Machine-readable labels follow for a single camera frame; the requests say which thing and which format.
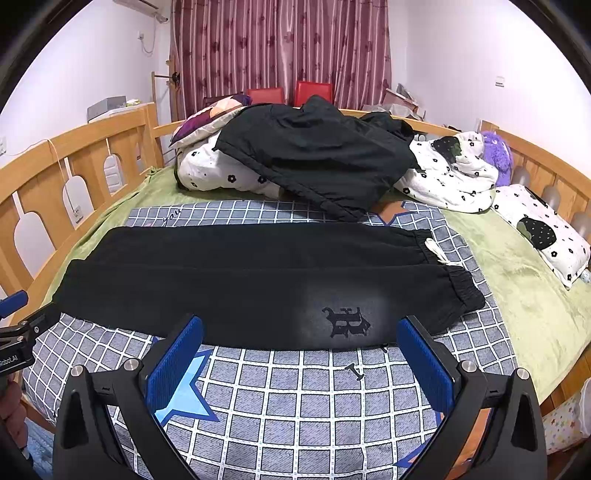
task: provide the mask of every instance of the blue gripper pad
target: blue gripper pad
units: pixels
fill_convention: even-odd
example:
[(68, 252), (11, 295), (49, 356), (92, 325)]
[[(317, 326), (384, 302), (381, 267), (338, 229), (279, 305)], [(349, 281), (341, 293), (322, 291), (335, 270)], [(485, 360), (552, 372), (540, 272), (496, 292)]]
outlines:
[(27, 292), (19, 290), (9, 297), (0, 300), (0, 320), (9, 317), (17, 310), (23, 308), (29, 302)]
[(166, 408), (202, 340), (201, 319), (193, 317), (146, 381), (146, 405), (152, 413)]
[(396, 325), (396, 340), (433, 410), (448, 415), (454, 405), (453, 383), (437, 357), (407, 319)]

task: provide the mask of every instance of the drawstring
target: drawstring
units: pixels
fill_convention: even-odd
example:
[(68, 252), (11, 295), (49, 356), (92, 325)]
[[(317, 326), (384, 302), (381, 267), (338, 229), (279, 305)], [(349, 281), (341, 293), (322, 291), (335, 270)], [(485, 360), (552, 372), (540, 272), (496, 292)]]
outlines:
[(449, 261), (441, 247), (437, 244), (435, 240), (433, 240), (433, 238), (427, 238), (425, 240), (425, 247), (427, 247), (431, 252), (433, 252), (437, 256), (439, 263), (442, 263), (444, 265), (454, 265), (456, 267), (464, 266), (462, 262)]

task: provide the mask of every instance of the person's hand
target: person's hand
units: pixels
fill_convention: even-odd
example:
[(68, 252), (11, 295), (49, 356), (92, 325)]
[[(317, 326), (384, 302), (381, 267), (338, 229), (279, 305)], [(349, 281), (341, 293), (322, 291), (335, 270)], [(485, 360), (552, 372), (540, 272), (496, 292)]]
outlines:
[(10, 436), (19, 448), (27, 446), (28, 430), (25, 418), (27, 411), (21, 405), (21, 387), (13, 381), (14, 375), (8, 377), (8, 388), (0, 398), (0, 419), (6, 424)]

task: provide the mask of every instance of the wall socket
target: wall socket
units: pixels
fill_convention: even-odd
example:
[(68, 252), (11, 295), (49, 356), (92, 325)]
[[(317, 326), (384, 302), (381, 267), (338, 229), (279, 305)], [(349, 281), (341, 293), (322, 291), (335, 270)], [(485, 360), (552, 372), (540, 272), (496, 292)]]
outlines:
[(74, 214), (74, 221), (76, 223), (80, 223), (80, 220), (82, 220), (82, 218), (84, 217), (82, 211), (80, 210), (80, 205), (74, 205), (73, 207), (74, 209), (72, 210), (72, 212)]

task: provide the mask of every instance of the chair back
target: chair back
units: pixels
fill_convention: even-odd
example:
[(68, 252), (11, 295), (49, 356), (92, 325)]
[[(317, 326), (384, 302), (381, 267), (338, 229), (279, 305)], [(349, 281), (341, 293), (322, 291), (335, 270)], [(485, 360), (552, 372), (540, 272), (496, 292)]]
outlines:
[(332, 103), (332, 83), (297, 82), (294, 106), (302, 106), (312, 95), (320, 95)]
[(256, 103), (285, 103), (283, 88), (249, 88), (246, 94), (252, 98), (252, 104)]

